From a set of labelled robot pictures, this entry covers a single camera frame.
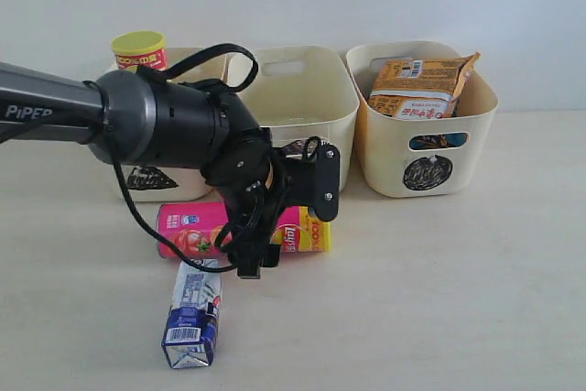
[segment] table surface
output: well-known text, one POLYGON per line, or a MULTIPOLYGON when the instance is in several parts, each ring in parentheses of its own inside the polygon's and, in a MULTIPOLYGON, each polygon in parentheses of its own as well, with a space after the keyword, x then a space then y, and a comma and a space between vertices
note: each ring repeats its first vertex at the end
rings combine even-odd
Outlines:
POLYGON ((10 142, 0 389, 583 389, 584 137, 586 112, 497 114, 449 196, 388 199, 353 165, 332 252, 225 275, 216 362, 178 371, 159 345, 177 263, 84 147, 10 142))

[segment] juice box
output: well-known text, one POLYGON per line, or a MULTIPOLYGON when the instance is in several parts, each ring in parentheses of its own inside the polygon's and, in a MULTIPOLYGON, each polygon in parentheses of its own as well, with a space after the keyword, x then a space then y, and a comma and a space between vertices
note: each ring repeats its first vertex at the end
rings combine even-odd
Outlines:
MULTIPOLYGON (((214 258, 223 256, 213 242, 227 222, 228 215, 220 201, 167 203, 158 212, 157 229, 186 256, 214 258)), ((287 208, 278 220, 272 240, 281 244, 284 253, 328 252, 331 248, 330 224, 311 217, 307 208, 287 208)), ((157 250, 164 258, 176 257, 160 242, 157 250)))
MULTIPOLYGON (((218 267, 218 260, 197 262, 207 267, 218 267)), ((221 300, 221 274, 201 272, 181 262, 161 342, 171 368, 209 366, 213 363, 221 300)))

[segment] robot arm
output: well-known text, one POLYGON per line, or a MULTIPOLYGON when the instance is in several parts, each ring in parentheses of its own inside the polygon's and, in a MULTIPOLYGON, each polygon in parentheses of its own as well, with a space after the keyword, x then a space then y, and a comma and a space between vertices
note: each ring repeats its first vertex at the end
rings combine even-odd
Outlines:
POLYGON ((276 266, 271 244, 278 217, 289 206, 307 206, 324 222, 338 212, 340 154, 311 140, 302 159, 287 157, 271 143, 237 96, 258 72, 246 49, 223 44, 205 49, 167 71, 140 66, 112 71, 96 82, 70 81, 0 63, 0 143, 11 138, 87 144, 114 165, 131 213, 149 234, 197 266, 140 217, 124 184, 121 164, 200 169, 224 200, 229 222, 215 245, 228 255, 227 269, 259 278, 261 266, 276 266), (170 80, 210 58, 240 52, 253 67, 243 84, 219 80, 170 80), (227 234, 232 241, 223 244, 227 234))

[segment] barcode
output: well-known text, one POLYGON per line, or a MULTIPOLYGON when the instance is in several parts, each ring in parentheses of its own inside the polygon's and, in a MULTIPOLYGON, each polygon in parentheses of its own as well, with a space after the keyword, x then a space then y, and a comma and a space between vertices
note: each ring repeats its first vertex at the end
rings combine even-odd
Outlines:
POLYGON ((421 65, 423 64, 422 60, 413 61, 413 69, 409 74, 409 78, 417 78, 421 73, 421 65))
POLYGON ((168 329, 167 342, 197 342, 200 340, 201 329, 197 327, 178 327, 168 329))

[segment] plastic storage basket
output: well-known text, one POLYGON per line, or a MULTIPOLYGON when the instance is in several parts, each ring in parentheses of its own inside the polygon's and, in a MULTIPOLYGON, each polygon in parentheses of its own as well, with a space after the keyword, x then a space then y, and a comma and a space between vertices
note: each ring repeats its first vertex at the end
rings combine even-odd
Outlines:
MULTIPOLYGON (((201 49, 167 48, 169 66, 198 50, 201 49)), ((179 76, 174 82, 198 81, 205 78, 225 80, 226 61, 225 56, 209 60, 179 76)), ((113 64, 109 71, 116 69, 117 66, 113 64)), ((108 167, 106 172, 110 186, 119 197, 122 197, 112 168, 108 167)), ((135 201, 192 201, 211 191, 197 169, 123 166, 123 172, 135 201)))
POLYGON ((355 149, 374 190, 389 197, 415 197, 448 194, 469 184, 498 105, 478 73, 464 86, 456 118, 397 120, 379 114, 364 99, 387 60, 460 56, 450 47, 427 41, 361 46, 347 52, 346 63, 361 101, 355 149), (455 133, 467 136, 460 147, 413 150, 409 146, 414 136, 455 133))
MULTIPOLYGON (((319 47, 253 51, 260 72, 240 97, 260 125, 269 127, 276 147, 300 152, 305 139, 319 136, 341 154, 340 189, 348 176, 359 101, 340 56, 319 47)), ((228 83, 237 84, 250 60, 235 55, 228 63, 228 83)))

